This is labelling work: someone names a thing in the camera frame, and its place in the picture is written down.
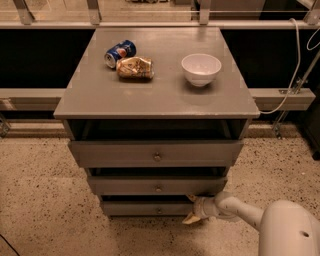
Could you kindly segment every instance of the drawer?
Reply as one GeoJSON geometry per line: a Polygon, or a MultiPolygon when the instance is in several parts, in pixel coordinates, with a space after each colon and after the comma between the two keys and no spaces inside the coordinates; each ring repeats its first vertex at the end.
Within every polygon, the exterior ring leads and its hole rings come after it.
{"type": "Polygon", "coordinates": [[[232,166],[242,141],[71,141],[83,168],[232,166]]]}
{"type": "Polygon", "coordinates": [[[187,216],[193,203],[186,196],[103,197],[108,216],[187,216]]]}
{"type": "Polygon", "coordinates": [[[227,182],[216,169],[103,168],[88,183],[96,195],[215,195],[227,182]]]}

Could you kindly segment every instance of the gray dresser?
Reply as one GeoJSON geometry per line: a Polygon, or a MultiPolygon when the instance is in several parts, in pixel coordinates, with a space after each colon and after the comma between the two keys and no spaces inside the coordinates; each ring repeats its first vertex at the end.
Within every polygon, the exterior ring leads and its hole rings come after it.
{"type": "Polygon", "coordinates": [[[218,28],[99,28],[55,113],[70,151],[109,216],[186,215],[186,195],[223,190],[250,121],[259,116],[218,28]],[[119,78],[104,64],[118,42],[151,57],[152,80],[119,78]],[[181,60],[219,58],[217,79],[195,88],[181,60]]]}

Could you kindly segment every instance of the floor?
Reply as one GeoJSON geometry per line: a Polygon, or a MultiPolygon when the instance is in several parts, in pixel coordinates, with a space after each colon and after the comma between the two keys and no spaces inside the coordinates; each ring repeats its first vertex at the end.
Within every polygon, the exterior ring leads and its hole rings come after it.
{"type": "MultiPolygon", "coordinates": [[[[61,130],[15,130],[0,140],[0,233],[20,255],[258,254],[258,233],[244,222],[106,217],[61,130]]],[[[282,135],[251,125],[225,190],[261,208],[291,200],[320,219],[320,162],[296,126],[283,125],[282,135]]],[[[0,255],[16,254],[0,239],[0,255]]]]}

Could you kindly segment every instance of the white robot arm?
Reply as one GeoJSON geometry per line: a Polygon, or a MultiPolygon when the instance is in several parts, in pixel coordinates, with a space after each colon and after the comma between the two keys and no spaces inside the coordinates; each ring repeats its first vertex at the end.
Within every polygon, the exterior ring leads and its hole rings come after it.
{"type": "Polygon", "coordinates": [[[259,256],[320,255],[320,222],[296,203],[280,200],[263,211],[224,191],[215,197],[189,198],[194,208],[185,224],[210,216],[228,221],[242,219],[259,232],[259,256]]]}

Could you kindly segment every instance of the metal pipe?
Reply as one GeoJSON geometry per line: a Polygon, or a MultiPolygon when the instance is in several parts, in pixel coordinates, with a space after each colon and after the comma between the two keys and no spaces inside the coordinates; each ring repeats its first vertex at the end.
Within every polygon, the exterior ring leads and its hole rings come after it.
{"type": "MultiPolygon", "coordinates": [[[[297,21],[299,29],[317,29],[319,25],[308,25],[304,21],[297,21]]],[[[101,22],[100,25],[92,25],[88,22],[34,22],[29,26],[20,22],[0,22],[0,29],[90,29],[104,27],[199,27],[198,21],[188,22],[101,22]]],[[[220,29],[295,29],[292,23],[273,20],[219,20],[209,21],[206,26],[220,29]]]]}

